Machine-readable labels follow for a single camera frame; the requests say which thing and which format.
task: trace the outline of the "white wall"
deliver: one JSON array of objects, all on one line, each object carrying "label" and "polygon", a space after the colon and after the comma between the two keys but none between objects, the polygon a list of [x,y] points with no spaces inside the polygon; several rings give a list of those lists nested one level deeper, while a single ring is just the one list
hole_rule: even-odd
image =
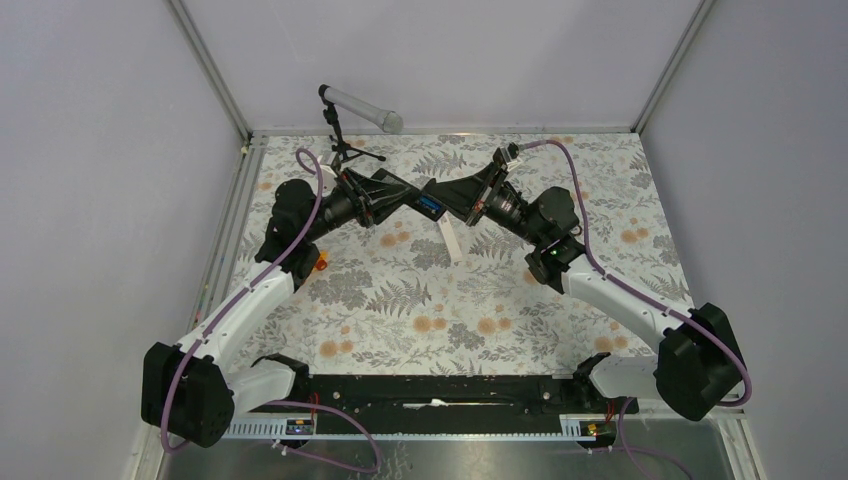
[{"label": "white wall", "polygon": [[240,141],[166,5],[0,7],[0,477],[115,479]]},{"label": "white wall", "polygon": [[698,302],[754,381],[769,480],[848,478],[848,3],[718,2],[643,142]]},{"label": "white wall", "polygon": [[406,127],[561,130],[634,123],[698,0],[186,4],[253,128],[326,128],[327,83]]}]

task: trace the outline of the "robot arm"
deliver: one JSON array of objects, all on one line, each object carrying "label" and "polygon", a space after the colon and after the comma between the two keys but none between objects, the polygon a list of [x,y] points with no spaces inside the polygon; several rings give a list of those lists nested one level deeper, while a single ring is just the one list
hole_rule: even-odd
[{"label": "robot arm", "polygon": [[[250,368],[234,373],[230,369],[244,342],[312,272],[319,256],[313,242],[353,220],[363,227],[377,225],[405,204],[434,220],[444,213],[432,200],[422,200],[417,188],[385,170],[367,178],[348,169],[339,172],[335,183],[332,192],[322,199],[303,241],[279,268],[259,282],[246,283],[247,292],[236,289],[175,345],[157,343],[148,350],[142,380],[144,421],[161,425],[166,394],[178,365],[198,342],[170,406],[171,433],[208,447],[221,438],[235,415],[287,398],[299,388],[298,376],[308,371],[305,364],[270,356],[257,360]],[[280,185],[265,242],[254,258],[256,263],[248,279],[257,278],[291,245],[306,224],[314,202],[315,194],[307,182],[289,180]],[[219,316],[212,329],[213,319]]]},{"label": "robot arm", "polygon": [[539,283],[598,308],[657,353],[636,358],[599,354],[584,362],[578,370],[585,370],[601,396],[660,398],[687,419],[703,418],[739,383],[741,373],[718,346],[669,312],[689,312],[688,320],[714,335],[744,364],[727,316],[709,303],[690,309],[667,299],[655,302],[668,307],[660,310],[634,295],[657,297],[640,282],[615,274],[632,288],[628,292],[610,281],[571,234],[580,221],[568,190],[551,187],[528,203],[506,181],[509,162],[520,150],[515,144],[500,148],[477,174],[431,181],[423,190],[469,226],[485,216],[532,244],[535,249],[525,260]]}]

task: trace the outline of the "lavender cable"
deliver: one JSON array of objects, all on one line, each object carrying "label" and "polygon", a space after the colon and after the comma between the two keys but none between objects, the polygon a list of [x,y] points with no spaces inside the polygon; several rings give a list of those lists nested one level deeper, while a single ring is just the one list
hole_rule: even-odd
[{"label": "lavender cable", "polygon": [[580,214],[583,217],[583,243],[586,247],[586,258],[589,260],[589,263],[592,265],[592,268],[597,270],[598,273],[600,273],[601,275],[606,275],[607,280],[611,281],[622,290],[638,298],[639,300],[642,300],[643,302],[656,308],[657,310],[663,312],[668,310],[669,315],[694,328],[698,333],[706,337],[707,340],[715,344],[715,346],[718,347],[718,349],[721,350],[721,352],[724,353],[727,358],[730,359],[736,369],[739,370],[739,374],[742,376],[742,383],[745,385],[745,392],[740,398],[732,401],[720,401],[718,402],[718,405],[722,407],[738,407],[747,403],[748,400],[751,398],[752,392],[751,376],[748,374],[748,369],[745,368],[745,365],[742,363],[742,360],[740,360],[739,357],[736,356],[736,354],[733,353],[733,351],[730,350],[730,348],[724,344],[724,342],[719,340],[718,337],[710,333],[704,327],[698,325],[697,322],[689,318],[689,316],[685,313],[670,309],[667,305],[663,305],[662,302],[654,299],[653,297],[645,295],[644,293],[633,288],[632,286],[627,284],[627,282],[618,278],[614,274],[608,273],[604,269],[604,267],[602,267],[601,264],[598,263],[597,259],[595,259],[594,254],[592,254],[592,249],[589,245],[589,215],[586,212],[586,206],[583,203],[583,194],[580,191],[580,184],[577,182],[577,169],[574,167],[574,160],[571,158],[571,154],[568,152],[568,149],[565,148],[565,145],[556,140],[537,140],[535,142],[525,143],[524,145],[521,145],[519,149],[527,150],[545,144],[556,145],[565,154],[565,158],[568,159],[568,167],[571,169],[571,179],[574,182],[575,196],[577,197],[577,203],[580,206]]},{"label": "lavender cable", "polygon": [[[642,447],[630,447],[630,450],[633,453],[641,453],[642,455],[651,455],[653,457],[661,458],[663,460],[667,460],[673,463],[677,468],[680,469],[690,480],[695,478],[695,475],[692,474],[692,471],[686,467],[680,460],[668,455],[667,453],[660,452],[659,450],[653,450],[650,448],[642,448]],[[623,452],[624,447],[612,447],[612,448],[592,448],[592,454],[598,453],[619,453]],[[561,450],[557,453],[561,453],[564,455],[588,455],[588,450]]]},{"label": "lavender cable", "polygon": [[[315,165],[315,176],[318,177],[318,195],[315,196],[315,203],[312,205],[312,211],[309,213],[309,218],[306,219],[306,223],[303,225],[303,228],[300,230],[300,233],[297,234],[292,243],[283,251],[282,254],[280,254],[279,257],[277,257],[276,260],[274,260],[271,265],[268,266],[268,268],[263,270],[262,273],[260,273],[256,276],[256,278],[250,281],[250,288],[255,287],[257,284],[259,284],[259,282],[264,280],[265,277],[267,277],[276,267],[280,265],[280,263],[282,263],[283,260],[286,259],[286,257],[289,256],[292,250],[294,250],[295,247],[297,247],[297,245],[300,243],[300,241],[303,240],[303,237],[306,236],[306,232],[309,230],[309,227],[312,226],[312,222],[315,220],[315,216],[318,215],[318,208],[321,206],[322,199],[321,192],[324,191],[324,175],[322,174],[321,166],[318,163],[318,158],[312,152],[305,148],[298,148],[295,152],[295,158],[297,159],[297,162],[300,163],[301,166],[303,166],[303,162],[300,159],[300,155],[302,153],[306,154],[306,156],[308,156],[312,160],[312,163]],[[245,295],[247,295],[248,291],[248,287],[242,288],[235,296],[233,296],[233,298],[230,299],[229,302],[227,302],[226,305],[224,305],[223,308],[221,308],[218,314],[215,315],[215,318],[212,319],[211,322],[209,322],[209,325],[205,329],[203,329],[202,337],[204,339],[208,337],[213,330],[215,330],[215,327],[218,326],[218,324],[227,315],[227,313],[229,313],[229,311],[232,310],[233,307],[235,307],[239,300],[241,300],[242,298],[244,298]],[[189,360],[194,356],[194,353],[197,351],[197,349],[200,348],[200,344],[201,340],[198,339],[195,340],[194,344],[192,344],[191,347],[189,347],[188,351],[183,356],[183,359],[180,361],[179,365],[177,365],[177,371],[174,373],[174,378],[171,379],[171,385],[170,387],[168,387],[168,394],[165,396],[165,405],[163,406],[162,411],[162,422],[160,422],[159,424],[159,439],[162,443],[162,449],[164,449],[166,453],[177,453],[188,445],[187,441],[183,441],[176,447],[171,446],[170,442],[168,441],[168,421],[171,418],[171,407],[174,404],[174,395],[176,395],[177,393],[177,385],[179,385],[180,383],[180,378],[182,377]]]},{"label": "lavender cable", "polygon": [[694,479],[695,476],[692,475],[692,471],[689,470],[686,467],[686,465],[683,465],[683,463],[680,460],[672,457],[671,455],[660,452],[659,450],[651,450],[651,449],[647,449],[647,448],[631,447],[630,445],[627,444],[627,438],[624,436],[624,413],[627,411],[627,407],[630,405],[630,403],[633,400],[635,400],[635,399],[633,397],[630,397],[624,402],[624,405],[621,406],[621,411],[618,413],[618,420],[616,421],[616,428],[618,429],[618,438],[621,439],[621,447],[620,448],[627,453],[627,456],[630,457],[630,461],[633,462],[633,465],[636,465],[636,468],[638,468],[639,471],[642,472],[642,475],[650,478],[651,480],[657,480],[656,477],[654,477],[653,475],[648,473],[648,471],[645,470],[644,467],[642,467],[642,464],[636,461],[636,457],[633,456],[633,453],[640,453],[639,451],[642,450],[644,452],[647,452],[650,455],[662,457],[662,458],[668,460],[669,462],[677,465],[677,468],[682,470],[683,473],[685,473],[686,476],[689,477],[690,480]]},{"label": "lavender cable", "polygon": [[325,457],[323,455],[318,455],[315,453],[304,452],[297,449],[287,449],[285,452],[293,453],[295,455],[300,455],[302,457],[311,458],[313,460],[318,460],[319,462],[329,463],[330,465],[335,465],[337,467],[345,468],[347,470],[352,470],[354,472],[359,473],[377,473],[380,470],[380,467],[383,465],[383,452],[380,451],[380,447],[377,445],[377,441],[374,440],[374,437],[365,430],[365,427],[362,426],[359,422],[354,420],[350,415],[344,413],[343,411],[328,407],[325,405],[320,405],[317,403],[304,403],[304,402],[292,402],[289,400],[276,400],[273,402],[268,402],[265,405],[277,406],[277,407],[295,407],[295,408],[314,408],[316,410],[323,410],[325,412],[330,412],[332,414],[338,415],[343,419],[347,420],[348,423],[356,427],[357,430],[362,432],[365,435],[365,438],[368,440],[368,443],[371,444],[371,449],[374,450],[374,466],[373,467],[357,467],[356,465],[350,465],[344,462],[340,462],[338,460],[333,460],[332,458]]},{"label": "lavender cable", "polygon": [[308,173],[308,174],[310,174],[310,175],[315,175],[315,170],[312,170],[311,168],[309,168],[308,166],[306,166],[306,164],[305,164],[305,163],[303,163],[303,160],[301,160],[300,155],[298,154],[298,152],[295,152],[294,158],[297,160],[297,163],[300,165],[300,168],[302,168],[302,169],[306,170],[306,173]]}]

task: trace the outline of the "tripod stand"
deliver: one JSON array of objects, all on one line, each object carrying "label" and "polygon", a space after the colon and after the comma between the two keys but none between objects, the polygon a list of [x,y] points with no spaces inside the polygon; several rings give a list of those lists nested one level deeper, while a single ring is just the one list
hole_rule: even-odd
[{"label": "tripod stand", "polygon": [[330,141],[333,142],[333,151],[336,152],[336,157],[333,159],[333,169],[336,170],[340,168],[343,163],[347,163],[354,158],[361,157],[362,155],[366,155],[372,158],[376,158],[381,162],[386,161],[386,157],[383,155],[375,155],[371,152],[366,152],[365,150],[360,150],[358,148],[352,147],[349,143],[344,141],[342,137],[342,127],[339,125],[339,112],[336,111],[336,105],[324,99],[321,100],[324,102],[324,105],[327,107],[324,109],[324,119],[327,120],[327,123],[333,127],[333,132],[335,133],[335,138],[333,135],[330,135]]}]

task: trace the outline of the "table surface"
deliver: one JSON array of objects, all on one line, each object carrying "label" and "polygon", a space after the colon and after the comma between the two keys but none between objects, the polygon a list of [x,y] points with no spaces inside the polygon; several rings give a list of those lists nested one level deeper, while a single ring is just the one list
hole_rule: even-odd
[{"label": "table surface", "polygon": [[[479,171],[499,146],[546,135],[351,136],[355,147],[385,155],[354,160],[421,187]],[[575,159],[589,210],[593,251],[601,261],[655,292],[691,303],[665,216],[635,134],[558,137]],[[277,186],[317,182],[294,151],[328,152],[326,136],[271,137],[241,240],[230,289],[240,287],[264,237]],[[573,191],[568,165],[553,147],[524,152],[511,182],[528,200],[551,186]],[[454,265],[438,227],[401,207],[382,225],[349,223],[320,239],[329,266],[314,272],[245,344],[234,368],[282,353],[314,373],[558,374],[611,351],[648,355],[635,335],[585,302],[539,285],[524,256],[532,248],[482,219],[454,219],[463,259]]]}]

